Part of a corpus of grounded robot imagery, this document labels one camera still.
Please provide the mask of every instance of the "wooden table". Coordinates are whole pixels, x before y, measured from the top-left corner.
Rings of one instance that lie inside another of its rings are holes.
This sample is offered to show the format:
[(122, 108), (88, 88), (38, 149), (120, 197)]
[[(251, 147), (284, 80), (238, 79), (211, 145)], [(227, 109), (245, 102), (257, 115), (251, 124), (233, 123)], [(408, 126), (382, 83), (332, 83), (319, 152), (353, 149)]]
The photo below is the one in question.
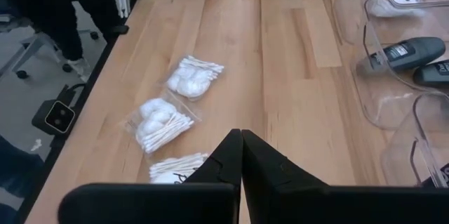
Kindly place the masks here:
[[(60, 200), (79, 185), (148, 182), (142, 150), (121, 123), (190, 53), (225, 73), (196, 102), (203, 121), (157, 158), (212, 152), (230, 129), (250, 129), (329, 184), (384, 184), (387, 137), (363, 116), (332, 2), (138, 0), (27, 224), (57, 223)], [(245, 204), (241, 223), (249, 223)]]

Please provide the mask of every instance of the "person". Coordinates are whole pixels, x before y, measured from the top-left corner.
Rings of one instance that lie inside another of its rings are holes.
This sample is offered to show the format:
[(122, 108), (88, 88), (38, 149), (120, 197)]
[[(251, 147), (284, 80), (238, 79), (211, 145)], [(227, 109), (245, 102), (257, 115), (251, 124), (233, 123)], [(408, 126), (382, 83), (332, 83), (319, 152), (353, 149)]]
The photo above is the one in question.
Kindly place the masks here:
[[(61, 49), (67, 63), (87, 81), (91, 68), (83, 57), (73, 0), (8, 0), (21, 16), (31, 20), (33, 26), (46, 33)], [(121, 24), (115, 0), (76, 0), (90, 13), (93, 22), (106, 42), (115, 34), (113, 27)]]
[[(26, 197), (43, 166), (40, 156), (19, 150), (0, 135), (0, 162), (4, 164), (0, 167), (0, 187), (16, 197)], [(14, 223), (15, 215), (15, 209), (0, 203), (1, 223)]]

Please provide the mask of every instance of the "clear plastic bin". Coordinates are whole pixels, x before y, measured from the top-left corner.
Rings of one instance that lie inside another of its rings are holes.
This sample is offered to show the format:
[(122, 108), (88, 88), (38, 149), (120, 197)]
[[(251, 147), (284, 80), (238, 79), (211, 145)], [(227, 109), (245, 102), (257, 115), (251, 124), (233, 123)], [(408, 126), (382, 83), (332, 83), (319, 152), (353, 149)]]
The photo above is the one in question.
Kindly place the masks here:
[[(434, 89), (415, 85), (413, 70), (393, 71), (384, 48), (415, 37), (438, 37), (448, 47), (449, 0), (421, 0), (418, 4), (380, 1), (389, 10), (404, 14), (374, 16), (370, 6), (379, 0), (335, 0), (334, 14), (341, 37), (356, 48), (350, 60), (365, 116), (381, 129), (397, 129), (416, 97)], [(449, 59), (447, 55), (449, 52), (438, 60)], [(382, 65), (375, 74), (363, 70), (370, 66), (368, 57)]]
[(381, 162), (388, 185), (448, 187), (449, 97), (418, 96)]

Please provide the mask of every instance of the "office chair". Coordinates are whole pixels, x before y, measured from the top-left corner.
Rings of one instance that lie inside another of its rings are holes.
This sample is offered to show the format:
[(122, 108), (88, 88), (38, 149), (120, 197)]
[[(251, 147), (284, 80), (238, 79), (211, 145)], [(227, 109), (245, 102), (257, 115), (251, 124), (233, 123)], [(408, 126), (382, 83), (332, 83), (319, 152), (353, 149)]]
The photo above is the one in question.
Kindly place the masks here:
[[(0, 32), (10, 32), (11, 30), (19, 27), (33, 27), (33, 25), (27, 18), (21, 17), (18, 11), (10, 5), (7, 0), (0, 0)], [(11, 67), (11, 71), (15, 72), (18, 78), (28, 78), (28, 73), (24, 70), (20, 70), (20, 68), (43, 46), (51, 48), (53, 51), (53, 59), (57, 64), (60, 64), (61, 51), (56, 43), (48, 35), (40, 32), (37, 28), (33, 27), (33, 29), (34, 35), (30, 38), (22, 40), (20, 42), (22, 44), (21, 48), (2, 68), (0, 68), (0, 79)], [(89, 29), (79, 30), (78, 33), (89, 33), (93, 40), (99, 39), (98, 33), (92, 32)], [(72, 68), (65, 63), (62, 66), (62, 70), (65, 72), (71, 72)]]

